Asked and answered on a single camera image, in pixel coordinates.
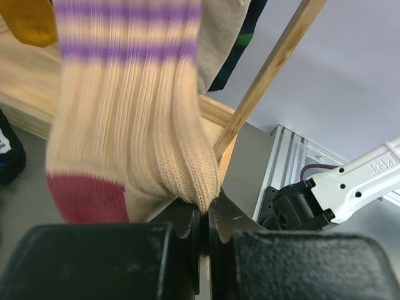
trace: wooden stick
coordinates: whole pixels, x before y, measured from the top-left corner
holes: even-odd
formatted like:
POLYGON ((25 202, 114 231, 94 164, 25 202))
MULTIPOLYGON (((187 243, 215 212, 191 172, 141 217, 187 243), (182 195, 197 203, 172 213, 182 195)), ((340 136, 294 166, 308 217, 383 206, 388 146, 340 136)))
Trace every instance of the wooden stick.
POLYGON ((219 136, 214 146, 217 159, 220 159, 236 134, 242 128, 269 85, 273 82, 284 63, 310 27, 326 0, 302 0, 278 42, 247 90, 232 118, 219 136))

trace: purple stripe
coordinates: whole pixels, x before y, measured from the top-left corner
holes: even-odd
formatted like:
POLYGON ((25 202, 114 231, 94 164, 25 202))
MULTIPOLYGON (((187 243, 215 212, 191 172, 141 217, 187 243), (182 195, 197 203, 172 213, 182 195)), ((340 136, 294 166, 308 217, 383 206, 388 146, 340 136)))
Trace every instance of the purple stripe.
POLYGON ((86 1, 55 1, 54 9, 57 16, 89 18, 122 19, 125 21, 139 19, 145 21, 181 21, 188 22, 200 19, 201 3, 198 5, 182 4, 180 6, 163 5, 159 7, 132 6, 128 3, 104 3, 86 1))
POLYGON ((181 59, 184 57, 195 58, 196 43, 185 42, 181 44, 170 44, 167 46, 133 46, 121 48, 118 45, 82 45, 74 43, 61 43, 61 56, 63 58, 75 57, 79 59, 101 59, 110 61, 117 59, 126 62, 130 59, 145 61, 157 59, 165 61, 167 58, 181 59))

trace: cream sock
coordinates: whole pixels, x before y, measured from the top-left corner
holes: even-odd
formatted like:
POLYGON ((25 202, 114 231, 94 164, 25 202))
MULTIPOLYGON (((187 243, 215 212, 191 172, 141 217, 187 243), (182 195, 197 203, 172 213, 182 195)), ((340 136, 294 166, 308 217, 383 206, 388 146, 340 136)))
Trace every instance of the cream sock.
POLYGON ((62 87, 47 182, 66 221, 142 221, 180 197, 202 212, 218 164, 196 87, 201 0, 54 0, 62 87))

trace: ribbed knit fabric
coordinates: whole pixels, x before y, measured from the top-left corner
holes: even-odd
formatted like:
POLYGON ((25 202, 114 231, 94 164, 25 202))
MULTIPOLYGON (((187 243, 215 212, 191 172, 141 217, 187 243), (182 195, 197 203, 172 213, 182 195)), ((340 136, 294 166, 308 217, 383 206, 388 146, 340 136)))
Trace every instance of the ribbed knit fabric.
POLYGON ((180 197, 205 212, 218 164, 196 87, 201 0, 54 0, 62 86, 47 182, 67 222, 142 221, 180 197))

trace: gray wall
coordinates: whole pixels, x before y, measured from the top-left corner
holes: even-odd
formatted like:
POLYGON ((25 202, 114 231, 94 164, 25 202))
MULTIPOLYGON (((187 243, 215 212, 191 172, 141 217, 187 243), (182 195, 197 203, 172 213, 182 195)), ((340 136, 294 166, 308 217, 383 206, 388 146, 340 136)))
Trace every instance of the gray wall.
MULTIPOLYGON (((225 90, 237 107, 301 0, 268 0, 225 90)), ((400 133, 400 1, 328 0, 249 122, 350 160, 400 133)))

